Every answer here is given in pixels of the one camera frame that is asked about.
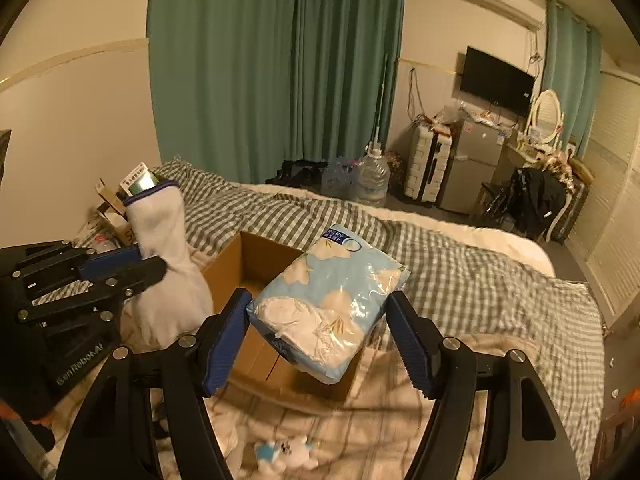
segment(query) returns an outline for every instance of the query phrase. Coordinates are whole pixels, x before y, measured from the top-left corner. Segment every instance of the white suitcase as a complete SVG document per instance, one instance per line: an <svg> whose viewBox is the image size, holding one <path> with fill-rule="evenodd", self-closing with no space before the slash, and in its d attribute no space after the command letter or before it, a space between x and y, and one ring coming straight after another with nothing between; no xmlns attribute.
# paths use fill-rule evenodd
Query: white suitcase
<svg viewBox="0 0 640 480"><path fill-rule="evenodd" d="M437 134L428 126L414 130L404 194L420 202L435 202L447 169L451 137Z"/></svg>

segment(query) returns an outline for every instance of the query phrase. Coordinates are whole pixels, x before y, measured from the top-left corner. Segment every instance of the blue and white plush toy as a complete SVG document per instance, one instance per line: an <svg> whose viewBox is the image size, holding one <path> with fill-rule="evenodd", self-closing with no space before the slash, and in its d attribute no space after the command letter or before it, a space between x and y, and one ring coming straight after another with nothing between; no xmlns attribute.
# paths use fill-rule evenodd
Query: blue and white plush toy
<svg viewBox="0 0 640 480"><path fill-rule="evenodd" d="M258 332L287 361L337 383L409 271L335 224L247 308Z"/></svg>
<svg viewBox="0 0 640 480"><path fill-rule="evenodd" d="M318 459L311 456L313 449L312 444L306 443L306 436L256 444L258 470L264 476L279 476L287 468L314 469L318 466Z"/></svg>

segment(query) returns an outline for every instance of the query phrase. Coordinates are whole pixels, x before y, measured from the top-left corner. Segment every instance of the tissue pack with flower print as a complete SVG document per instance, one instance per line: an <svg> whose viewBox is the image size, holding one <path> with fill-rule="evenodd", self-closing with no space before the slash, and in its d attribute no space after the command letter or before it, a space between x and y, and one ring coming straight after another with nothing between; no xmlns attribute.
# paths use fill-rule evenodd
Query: tissue pack with flower print
<svg viewBox="0 0 640 480"><path fill-rule="evenodd" d="M258 332L286 360L337 383L409 271L333 225L248 307Z"/></svg>

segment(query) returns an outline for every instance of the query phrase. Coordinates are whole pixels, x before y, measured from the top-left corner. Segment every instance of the teal curtain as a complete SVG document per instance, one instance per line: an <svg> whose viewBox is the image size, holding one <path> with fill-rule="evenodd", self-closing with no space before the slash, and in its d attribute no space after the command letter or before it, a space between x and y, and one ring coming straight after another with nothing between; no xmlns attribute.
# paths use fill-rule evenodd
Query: teal curtain
<svg viewBox="0 0 640 480"><path fill-rule="evenodd" d="M386 139L403 3L296 0L290 157L361 156L374 131L382 73L380 141Z"/></svg>
<svg viewBox="0 0 640 480"><path fill-rule="evenodd" d="M562 148L570 136L578 146L577 156L587 148L596 94L600 85L600 33L573 15L567 6L549 0L546 9L547 36L544 90L558 94L564 113Z"/></svg>
<svg viewBox="0 0 640 480"><path fill-rule="evenodd" d="M295 0L149 0L151 94L163 160L235 182L275 176L290 121Z"/></svg>
<svg viewBox="0 0 640 480"><path fill-rule="evenodd" d="M162 158L238 182L285 158L359 156L384 60L390 119L403 0L149 0L151 91Z"/></svg>

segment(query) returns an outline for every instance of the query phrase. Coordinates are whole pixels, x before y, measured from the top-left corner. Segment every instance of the metal bolt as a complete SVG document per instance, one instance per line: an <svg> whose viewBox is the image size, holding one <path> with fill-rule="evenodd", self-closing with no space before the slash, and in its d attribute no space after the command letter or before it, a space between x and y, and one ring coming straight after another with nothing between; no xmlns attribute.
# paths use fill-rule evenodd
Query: metal bolt
<svg viewBox="0 0 640 480"><path fill-rule="evenodd" d="M178 345L182 348L191 348L196 344L196 338L192 335L183 335L180 339L178 339Z"/></svg>
<svg viewBox="0 0 640 480"><path fill-rule="evenodd" d="M442 345L449 350L458 350L460 348L460 341L455 337L446 337L442 340Z"/></svg>
<svg viewBox="0 0 640 480"><path fill-rule="evenodd" d="M527 356L522 350L511 350L511 352L509 352L509 357L517 363L523 363L527 360Z"/></svg>
<svg viewBox="0 0 640 480"><path fill-rule="evenodd" d="M111 355L113 355L114 359L124 359L129 355L129 350L127 350L125 346L119 346L113 351L113 354Z"/></svg>

